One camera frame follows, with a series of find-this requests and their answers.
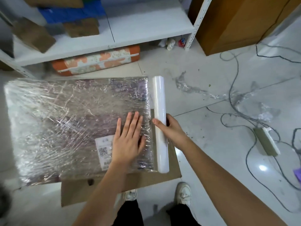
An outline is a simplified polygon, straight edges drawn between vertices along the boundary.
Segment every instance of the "floor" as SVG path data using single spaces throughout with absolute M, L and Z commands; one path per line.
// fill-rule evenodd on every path
M 301 51 L 301 44 L 294 44 L 296 38 L 290 36 L 291 44 L 285 46 Z M 268 38 L 270 45 L 283 45 L 283 40 Z M 280 58 L 257 57 L 255 46 L 232 50 L 239 63 L 239 74 L 234 83 L 234 90 L 239 93 L 253 91 L 250 98 L 241 102 L 240 108 L 250 116 L 258 116 L 259 103 L 269 106 L 269 125 L 276 129 L 281 140 L 291 143 L 293 130 L 301 127 L 299 114 L 301 111 L 301 66 Z M 95 73 L 88 73 L 81 78 L 139 76 L 149 77 L 161 75 L 165 80 L 166 109 L 175 116 L 183 130 L 210 157 L 224 169 L 235 176 L 258 198 L 275 211 L 289 226 L 297 226 L 301 222 L 301 192 L 293 189 L 283 178 L 275 160 L 267 156 L 259 142 L 251 150 L 247 163 L 254 177 L 267 186 L 281 201 L 262 186 L 247 170 L 246 155 L 254 144 L 254 135 L 246 127 L 225 127 L 220 118 L 222 114 L 234 110 L 227 97 L 230 86 L 237 74 L 237 63 L 229 52 L 206 57 L 197 41 L 194 41 L 189 52 L 179 47 L 172 51 L 163 48 L 144 51 L 141 60 L 120 67 Z M 283 54 L 290 59 L 301 61 L 292 51 L 282 48 L 262 48 L 260 54 L 272 56 Z M 189 86 L 207 90 L 207 93 L 187 93 L 176 86 L 177 77 L 185 72 L 185 82 Z M 2 83 L 9 77 L 2 77 Z M 3 121 L 5 110 L 1 110 Z M 250 123 L 239 117 L 225 115 L 222 119 L 226 126 L 247 125 Z M 1 142 L 7 140 L 7 123 L 2 126 Z M 296 134 L 296 147 L 301 147 L 301 133 Z M 279 143 L 281 155 L 277 157 L 286 177 L 300 187 L 293 174 L 293 169 L 300 168 L 300 160 L 291 147 Z M 192 190 L 192 211 L 199 224 L 203 226 L 225 225 L 196 177 L 185 156 L 176 149 L 182 178 L 165 183 L 138 189 L 138 203 L 145 220 L 145 225 L 169 225 L 165 210 L 174 199 L 178 182 L 185 181 Z M 9 168 L 12 163 L 9 151 L 3 160 Z M 60 184 L 24 187 L 19 189 L 16 173 L 8 170 L 0 174 L 7 188 L 13 195 L 13 206 L 7 217 L 7 225 L 71 225 L 84 203 L 60 207 Z

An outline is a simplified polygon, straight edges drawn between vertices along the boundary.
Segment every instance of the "qr code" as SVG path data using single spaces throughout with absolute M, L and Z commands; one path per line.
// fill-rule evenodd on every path
M 98 151 L 99 151 L 100 157 L 103 157 L 103 156 L 105 156 L 105 155 L 108 154 L 107 147 L 102 147 L 102 148 L 100 148 Z

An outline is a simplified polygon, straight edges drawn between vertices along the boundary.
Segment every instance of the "leg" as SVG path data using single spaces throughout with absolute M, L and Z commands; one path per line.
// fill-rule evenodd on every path
M 189 208 L 191 206 L 191 190 L 189 185 L 185 182 L 180 182 L 175 195 L 177 205 L 167 211 L 170 216 L 171 225 L 199 225 Z
M 136 190 L 130 190 L 124 193 L 123 198 L 125 199 L 125 203 L 119 209 L 113 226 L 143 226 L 143 219 L 136 197 Z

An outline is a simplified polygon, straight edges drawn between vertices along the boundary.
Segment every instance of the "black pants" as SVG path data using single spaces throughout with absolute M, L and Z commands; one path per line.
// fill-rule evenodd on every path
M 170 216 L 171 225 L 199 225 L 192 216 L 190 209 L 187 205 L 178 204 L 168 210 L 167 213 Z M 143 219 L 138 207 L 137 200 L 126 201 L 117 213 L 117 217 L 114 221 L 113 226 L 143 226 Z

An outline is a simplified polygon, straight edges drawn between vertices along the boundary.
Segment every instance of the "white sneaker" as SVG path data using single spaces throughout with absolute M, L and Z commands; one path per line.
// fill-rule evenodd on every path
M 177 204 L 191 206 L 191 189 L 186 182 L 180 182 L 175 191 L 175 199 Z
M 137 190 L 129 190 L 122 193 L 124 201 L 135 201 L 137 199 Z

